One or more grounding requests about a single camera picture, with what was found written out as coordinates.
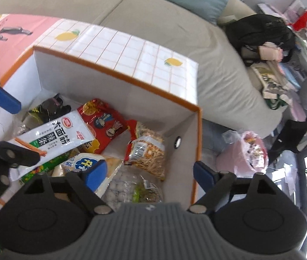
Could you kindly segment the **black backpack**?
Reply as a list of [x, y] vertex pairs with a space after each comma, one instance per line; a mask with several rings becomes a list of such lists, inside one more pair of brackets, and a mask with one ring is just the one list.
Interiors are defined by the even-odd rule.
[[244, 17], [226, 25], [225, 33], [247, 67], [268, 60], [287, 63], [296, 45], [293, 31], [273, 15]]

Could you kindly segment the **pink white lemon tablecloth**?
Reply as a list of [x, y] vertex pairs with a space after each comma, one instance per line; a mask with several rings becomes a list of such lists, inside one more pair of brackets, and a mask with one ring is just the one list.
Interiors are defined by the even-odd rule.
[[197, 104], [198, 64], [186, 56], [100, 25], [0, 13], [0, 78], [33, 46], [104, 66]]

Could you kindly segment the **beige fabric sofa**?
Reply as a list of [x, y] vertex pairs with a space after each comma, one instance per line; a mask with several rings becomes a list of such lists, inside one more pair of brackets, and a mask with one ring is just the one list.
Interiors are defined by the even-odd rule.
[[282, 115], [271, 110], [218, 26], [165, 0], [0, 0], [0, 13], [54, 16], [101, 25], [174, 50], [199, 65], [203, 118], [268, 136]]

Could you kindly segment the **clear packet of white balls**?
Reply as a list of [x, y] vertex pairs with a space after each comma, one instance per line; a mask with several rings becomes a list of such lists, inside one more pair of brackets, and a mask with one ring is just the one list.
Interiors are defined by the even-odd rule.
[[109, 183], [102, 200], [114, 211], [124, 203], [161, 203], [161, 181], [147, 171], [122, 165]]

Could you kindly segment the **red snack bag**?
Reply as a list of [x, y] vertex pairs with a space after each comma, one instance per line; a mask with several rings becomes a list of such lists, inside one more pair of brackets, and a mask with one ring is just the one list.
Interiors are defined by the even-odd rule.
[[77, 109], [95, 139], [81, 146], [86, 153], [101, 154], [105, 148], [128, 129], [122, 114], [100, 99], [92, 99]]

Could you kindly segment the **black seaweed snack packet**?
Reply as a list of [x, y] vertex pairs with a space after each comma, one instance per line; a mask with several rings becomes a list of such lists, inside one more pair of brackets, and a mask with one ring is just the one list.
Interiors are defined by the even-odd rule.
[[64, 105], [60, 94], [46, 99], [40, 105], [28, 111], [28, 115], [39, 124], [55, 120], [71, 111], [70, 105]]

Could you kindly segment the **orange cardboard box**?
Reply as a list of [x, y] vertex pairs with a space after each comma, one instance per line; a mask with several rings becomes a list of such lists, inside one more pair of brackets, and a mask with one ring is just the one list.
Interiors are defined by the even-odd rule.
[[201, 158], [201, 108], [122, 73], [47, 48], [33, 47], [1, 79], [23, 110], [56, 93], [78, 107], [99, 98], [126, 119], [135, 119], [165, 137], [167, 174], [164, 200], [192, 205], [197, 196], [193, 164]]

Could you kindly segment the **white gluten stick packet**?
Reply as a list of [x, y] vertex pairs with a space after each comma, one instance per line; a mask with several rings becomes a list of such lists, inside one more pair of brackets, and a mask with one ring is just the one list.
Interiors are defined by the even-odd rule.
[[93, 139], [95, 135], [76, 110], [21, 134], [10, 143], [37, 150], [40, 161], [30, 167], [21, 163], [18, 168], [10, 170], [10, 179], [19, 180], [36, 167]]

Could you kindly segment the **green sausage stick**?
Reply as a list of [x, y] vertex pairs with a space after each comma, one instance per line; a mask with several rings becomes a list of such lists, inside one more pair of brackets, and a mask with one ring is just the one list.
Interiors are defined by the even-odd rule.
[[33, 176], [35, 176], [38, 173], [51, 172], [56, 166], [60, 165], [64, 161], [66, 161], [69, 158], [70, 155], [71, 155], [71, 151], [67, 151], [66, 153], [61, 154], [60, 156], [53, 158], [52, 160], [44, 163], [43, 165], [36, 167], [32, 171], [30, 171], [27, 174], [25, 174], [24, 176], [22, 176], [20, 178], [20, 182], [25, 184], [29, 180], [31, 180], [33, 178]]

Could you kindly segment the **pink plastic trash bag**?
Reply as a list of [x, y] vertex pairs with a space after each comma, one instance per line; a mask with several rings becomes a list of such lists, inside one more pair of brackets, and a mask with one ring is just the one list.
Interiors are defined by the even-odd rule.
[[269, 156], [263, 140], [252, 131], [229, 130], [222, 135], [227, 147], [216, 158], [218, 172], [228, 171], [240, 178], [266, 174]]

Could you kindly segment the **bread bun packet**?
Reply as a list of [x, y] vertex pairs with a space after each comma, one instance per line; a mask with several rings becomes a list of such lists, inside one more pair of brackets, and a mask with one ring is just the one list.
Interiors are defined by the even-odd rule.
[[79, 153], [76, 156], [71, 157], [67, 161], [64, 161], [60, 165], [56, 166], [53, 170], [52, 176], [63, 177], [67, 174], [67, 172], [86, 171], [88, 168], [91, 168], [100, 160], [105, 160], [107, 165], [106, 178], [104, 182], [95, 191], [95, 194], [101, 198], [123, 163], [123, 161], [119, 158], [102, 156], [99, 154]]

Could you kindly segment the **peanut snack packet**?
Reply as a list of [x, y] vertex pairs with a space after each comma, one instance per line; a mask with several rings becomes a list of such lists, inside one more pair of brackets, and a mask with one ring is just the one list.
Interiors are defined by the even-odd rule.
[[130, 142], [124, 162], [148, 172], [157, 179], [165, 179], [165, 144], [163, 137], [137, 120], [128, 120]]

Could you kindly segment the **stack of books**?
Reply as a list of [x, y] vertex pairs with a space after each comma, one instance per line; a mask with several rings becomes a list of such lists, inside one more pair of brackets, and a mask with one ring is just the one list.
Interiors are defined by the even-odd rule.
[[249, 69], [261, 83], [264, 99], [289, 103], [293, 93], [298, 91], [285, 74], [270, 62], [255, 63]]

